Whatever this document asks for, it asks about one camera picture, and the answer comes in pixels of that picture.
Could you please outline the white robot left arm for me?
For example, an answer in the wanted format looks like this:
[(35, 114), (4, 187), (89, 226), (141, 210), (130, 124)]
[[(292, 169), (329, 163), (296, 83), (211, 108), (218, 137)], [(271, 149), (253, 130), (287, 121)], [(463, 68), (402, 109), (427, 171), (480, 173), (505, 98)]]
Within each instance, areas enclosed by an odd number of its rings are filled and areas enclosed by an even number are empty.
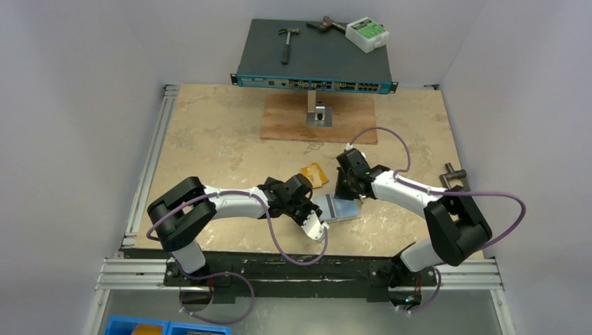
[(267, 178), (263, 184), (244, 190), (204, 185), (188, 177), (147, 207), (152, 223), (146, 236), (159, 241), (181, 267), (190, 285), (204, 283), (208, 266), (197, 236), (213, 220), (254, 218), (268, 221), (285, 215), (317, 242), (327, 242), (328, 224), (320, 207), (311, 200), (312, 185), (303, 175), (287, 181)]

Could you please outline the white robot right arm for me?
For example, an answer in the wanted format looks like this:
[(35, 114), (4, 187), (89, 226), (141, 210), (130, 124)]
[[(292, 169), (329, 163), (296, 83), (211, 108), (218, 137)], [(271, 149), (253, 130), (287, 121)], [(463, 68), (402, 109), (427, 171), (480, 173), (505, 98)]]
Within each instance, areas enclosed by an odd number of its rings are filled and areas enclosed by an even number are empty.
[(406, 247), (394, 257), (392, 275), (402, 284), (427, 267), (458, 266), (492, 238), (492, 231), (471, 196), (461, 188), (431, 188), (400, 177), (388, 167), (371, 167), (363, 153), (351, 148), (336, 158), (335, 195), (344, 200), (371, 198), (390, 202), (423, 218), (429, 238)]

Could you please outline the tan leather card holder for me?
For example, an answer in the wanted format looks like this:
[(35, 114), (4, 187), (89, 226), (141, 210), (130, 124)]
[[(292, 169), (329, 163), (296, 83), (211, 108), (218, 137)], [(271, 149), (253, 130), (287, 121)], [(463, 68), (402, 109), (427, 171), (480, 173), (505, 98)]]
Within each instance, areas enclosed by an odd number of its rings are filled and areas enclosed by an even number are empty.
[(358, 203), (355, 200), (342, 200), (342, 199), (336, 198), (335, 196), (334, 196), (334, 199), (335, 199), (336, 212), (337, 212), (338, 219), (336, 219), (335, 221), (326, 222), (326, 223), (353, 220), (355, 218), (360, 217), (360, 206), (358, 205)]

